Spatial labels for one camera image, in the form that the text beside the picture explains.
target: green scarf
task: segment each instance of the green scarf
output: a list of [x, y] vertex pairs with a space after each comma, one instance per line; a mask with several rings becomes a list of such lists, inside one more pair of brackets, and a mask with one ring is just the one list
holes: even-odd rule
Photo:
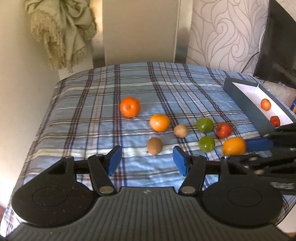
[[86, 40], [96, 34], [90, 0], [25, 0], [31, 33], [48, 53], [53, 69], [73, 66], [86, 58]]

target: orange fruit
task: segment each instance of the orange fruit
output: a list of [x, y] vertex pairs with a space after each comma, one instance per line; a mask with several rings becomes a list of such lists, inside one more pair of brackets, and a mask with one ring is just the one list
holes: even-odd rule
[[155, 114], [151, 116], [149, 124], [156, 132], [164, 132], [170, 125], [170, 119], [163, 114]]
[[124, 117], [133, 118], [140, 112], [140, 101], [134, 97], [124, 98], [119, 106], [119, 110]]
[[263, 110], [270, 110], [271, 108], [271, 103], [268, 99], [263, 99], [261, 100], [261, 108]]
[[233, 137], [224, 142], [222, 152], [225, 155], [243, 155], [247, 150], [247, 145], [241, 137]]

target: plaid tablecloth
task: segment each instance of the plaid tablecloth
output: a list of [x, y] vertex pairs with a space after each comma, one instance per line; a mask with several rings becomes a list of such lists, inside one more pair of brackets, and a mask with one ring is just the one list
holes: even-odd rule
[[[200, 133], [195, 127], [199, 118], [232, 123], [229, 138], [259, 135], [224, 92], [227, 76], [256, 82], [245, 74], [170, 63], [108, 66], [59, 81], [13, 192], [62, 156], [82, 160], [96, 153], [106, 154], [115, 145], [123, 147], [122, 161], [111, 177], [116, 188], [174, 186], [178, 190], [184, 177], [172, 160], [175, 145], [209, 160], [218, 161], [221, 157], [223, 140], [217, 139], [214, 132]], [[119, 103], [126, 96], [141, 102], [140, 114], [135, 118], [124, 118], [119, 112]], [[149, 126], [149, 118], [156, 113], [170, 118], [171, 125], [164, 133], [155, 133]], [[178, 124], [188, 126], [189, 135], [184, 139], [173, 134]], [[216, 148], [207, 154], [198, 147], [198, 140], [205, 135], [214, 137], [216, 142]], [[159, 137], [164, 144], [159, 155], [147, 153], [146, 143], [151, 137]], [[91, 188], [89, 176], [80, 175], [78, 180]], [[208, 175], [204, 188], [215, 181], [216, 175]], [[278, 221], [295, 203], [294, 196], [283, 198], [285, 205]], [[6, 236], [18, 225], [9, 205], [1, 223], [1, 235]]]

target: ribbed gray surface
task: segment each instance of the ribbed gray surface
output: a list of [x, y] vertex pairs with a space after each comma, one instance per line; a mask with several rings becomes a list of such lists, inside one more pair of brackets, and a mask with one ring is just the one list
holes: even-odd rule
[[80, 220], [59, 228], [38, 229], [21, 224], [11, 241], [287, 241], [275, 226], [238, 229], [209, 217], [192, 197], [173, 188], [129, 188], [101, 197]]

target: black screen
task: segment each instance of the black screen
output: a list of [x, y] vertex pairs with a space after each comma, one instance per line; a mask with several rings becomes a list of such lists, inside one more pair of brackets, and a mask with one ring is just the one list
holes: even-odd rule
[[296, 88], [296, 22], [270, 0], [264, 40], [254, 76]]

